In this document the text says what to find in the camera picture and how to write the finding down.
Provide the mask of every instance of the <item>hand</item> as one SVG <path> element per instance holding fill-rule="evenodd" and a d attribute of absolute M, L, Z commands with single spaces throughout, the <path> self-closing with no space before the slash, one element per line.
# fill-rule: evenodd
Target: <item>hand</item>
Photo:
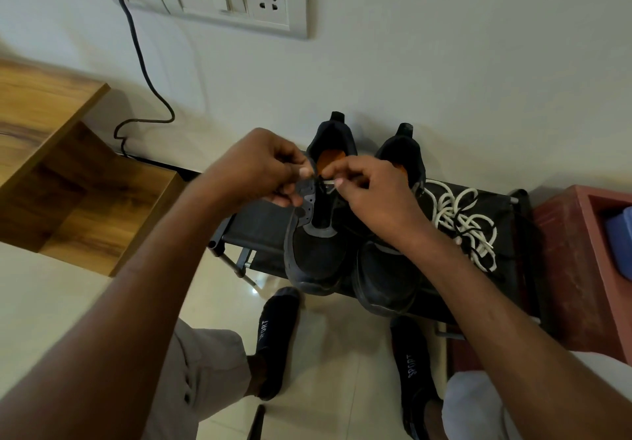
<path fill-rule="evenodd" d="M 353 213 L 395 248 L 400 248 L 411 229 L 432 226 L 410 191 L 406 176 L 386 160 L 351 155 L 329 164 L 322 176 L 336 178 L 336 188 Z"/>
<path fill-rule="evenodd" d="M 212 164 L 200 181 L 223 197 L 229 213 L 252 200 L 265 198 L 279 206 L 300 206 L 295 191 L 300 178 L 313 175 L 312 166 L 292 142 L 257 128 L 235 143 Z"/>

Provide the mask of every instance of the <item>shoelace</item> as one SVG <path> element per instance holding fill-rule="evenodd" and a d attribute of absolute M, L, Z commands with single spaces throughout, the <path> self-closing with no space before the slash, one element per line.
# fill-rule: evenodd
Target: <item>shoelace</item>
<path fill-rule="evenodd" d="M 443 182 L 428 179 L 426 183 L 438 185 L 446 190 L 437 200 L 431 191 L 425 189 L 425 192 L 432 199 L 432 223 L 434 226 L 438 228 L 441 225 L 443 228 L 455 232 L 456 236 L 454 237 L 454 242 L 457 245 L 462 244 L 464 237 L 469 239 L 471 261 L 483 272 L 494 272 L 494 270 L 496 270 L 494 242 L 497 235 L 494 220 L 481 213 L 474 213 L 472 215 L 463 213 L 477 204 L 478 190 L 473 188 L 465 189 L 455 197 L 452 190 Z M 460 206 L 462 199 L 470 193 L 473 194 L 474 197 L 472 202 L 469 205 Z M 492 229 L 490 238 L 485 236 L 485 232 L 477 220 L 484 220 L 489 224 Z M 489 255 L 492 260 L 490 267 L 484 267 L 481 263 L 481 260 L 487 255 Z"/>

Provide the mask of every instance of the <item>floor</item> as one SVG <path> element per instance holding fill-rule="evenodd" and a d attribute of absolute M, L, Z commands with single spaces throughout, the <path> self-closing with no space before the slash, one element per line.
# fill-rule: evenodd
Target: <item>floor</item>
<path fill-rule="evenodd" d="M 238 250 L 227 249 L 236 258 Z M 107 285 L 92 272 L 0 244 L 0 395 L 76 320 Z M 247 353 L 256 345 L 265 300 L 288 281 L 249 272 L 260 293 L 206 253 L 181 317 L 193 327 L 231 329 Z M 399 413 L 399 380 L 389 321 L 338 294 L 308 296 L 281 394 L 267 403 L 263 438 L 408 439 Z M 422 323 L 442 395 L 446 348 Z M 245 440 L 259 400 L 248 397 L 201 423 L 200 440 Z"/>

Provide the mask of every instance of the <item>sock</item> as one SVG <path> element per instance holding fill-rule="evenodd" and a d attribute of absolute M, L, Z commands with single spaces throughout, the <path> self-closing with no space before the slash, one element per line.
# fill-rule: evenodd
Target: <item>sock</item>
<path fill-rule="evenodd" d="M 257 354 L 267 366 L 267 376 L 259 398 L 271 400 L 280 391 L 288 359 L 289 340 L 296 325 L 300 294 L 294 287 L 283 287 L 265 302 L 259 318 Z"/>
<path fill-rule="evenodd" d="M 393 356 L 401 384 L 404 429 L 416 440 L 428 439 L 423 411 L 429 400 L 438 399 L 431 375 L 426 339 L 412 318 L 399 316 L 391 321 Z"/>

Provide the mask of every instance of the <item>blue object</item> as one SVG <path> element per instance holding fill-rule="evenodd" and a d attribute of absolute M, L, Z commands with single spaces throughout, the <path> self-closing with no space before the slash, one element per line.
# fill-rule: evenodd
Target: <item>blue object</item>
<path fill-rule="evenodd" d="M 621 275 L 632 281 L 632 206 L 605 221 L 610 249 Z"/>

